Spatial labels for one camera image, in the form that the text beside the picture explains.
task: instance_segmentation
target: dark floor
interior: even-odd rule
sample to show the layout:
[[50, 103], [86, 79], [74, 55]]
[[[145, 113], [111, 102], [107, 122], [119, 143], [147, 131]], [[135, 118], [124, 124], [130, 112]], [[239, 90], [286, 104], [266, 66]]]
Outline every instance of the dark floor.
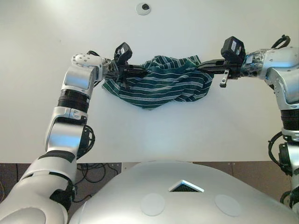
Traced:
[[[226, 172], [237, 179], [251, 185], [263, 193], [279, 201], [281, 195], [291, 189], [291, 180], [280, 168], [271, 161], [249, 161], [249, 162], [194, 162]], [[18, 164], [18, 179], [23, 175], [29, 164]], [[97, 168], [88, 171], [88, 178], [92, 181], [104, 178], [98, 183], [90, 183], [86, 180], [78, 184], [78, 194], [76, 200], [79, 201], [91, 194], [98, 192], [117, 172], [121, 172], [121, 163], [109, 163], [104, 168]], [[81, 180], [83, 174], [78, 170], [77, 180]], [[16, 183], [17, 169], [16, 164], [0, 163], [0, 181], [5, 189], [5, 196], [10, 192]], [[85, 202], [73, 203], [70, 210], [70, 217]]]

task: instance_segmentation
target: ventilation grille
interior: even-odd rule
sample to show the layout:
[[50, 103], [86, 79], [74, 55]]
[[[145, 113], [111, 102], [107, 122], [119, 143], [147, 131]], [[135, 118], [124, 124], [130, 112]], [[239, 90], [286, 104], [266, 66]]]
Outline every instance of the ventilation grille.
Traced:
[[202, 188], [185, 180], [180, 180], [169, 188], [170, 192], [204, 192]]

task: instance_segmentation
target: striped fabric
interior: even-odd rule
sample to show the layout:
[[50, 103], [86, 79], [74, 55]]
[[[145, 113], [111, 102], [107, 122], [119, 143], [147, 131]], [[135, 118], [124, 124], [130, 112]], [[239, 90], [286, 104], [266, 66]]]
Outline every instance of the striped fabric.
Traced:
[[207, 94], [214, 77], [198, 71], [198, 65], [198, 56], [183, 59], [155, 56], [142, 65], [149, 72], [147, 76], [127, 79], [128, 89], [112, 79], [106, 79], [102, 87], [146, 110], [170, 101], [196, 101]]

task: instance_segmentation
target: white table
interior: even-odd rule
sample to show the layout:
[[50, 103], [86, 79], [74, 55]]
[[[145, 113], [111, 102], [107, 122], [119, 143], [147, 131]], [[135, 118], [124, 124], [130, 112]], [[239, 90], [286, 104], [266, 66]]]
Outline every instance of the white table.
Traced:
[[[76, 53], [92, 49], [112, 58], [126, 41], [130, 63], [154, 55], [202, 61], [221, 58], [224, 40], [241, 39], [248, 52], [270, 47], [282, 34], [299, 42], [299, 1], [4, 0], [0, 2], [0, 162], [29, 163], [44, 153], [45, 131], [64, 73]], [[96, 134], [79, 162], [263, 161], [267, 140], [281, 128], [273, 91], [241, 78], [206, 97], [152, 111], [96, 87], [88, 124]]]

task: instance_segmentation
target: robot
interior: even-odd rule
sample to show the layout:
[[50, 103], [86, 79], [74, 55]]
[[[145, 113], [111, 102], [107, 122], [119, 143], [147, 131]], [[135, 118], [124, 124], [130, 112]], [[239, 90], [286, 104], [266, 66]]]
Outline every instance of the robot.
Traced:
[[[271, 49], [245, 55], [243, 42], [228, 38], [224, 59], [198, 69], [228, 79], [258, 77], [274, 90], [283, 128], [269, 141], [269, 155], [292, 176], [290, 207], [219, 170], [179, 161], [140, 163], [116, 176], [76, 211], [71, 224], [193, 224], [299, 222], [299, 48], [282, 36]], [[129, 76], [146, 75], [129, 65], [130, 47], [123, 43], [114, 59], [94, 51], [74, 55], [45, 138], [46, 153], [36, 159], [0, 204], [0, 224], [66, 224], [75, 198], [77, 159], [88, 153], [95, 135], [88, 119], [93, 88], [104, 78], [126, 84]], [[279, 161], [271, 148], [283, 136]]]

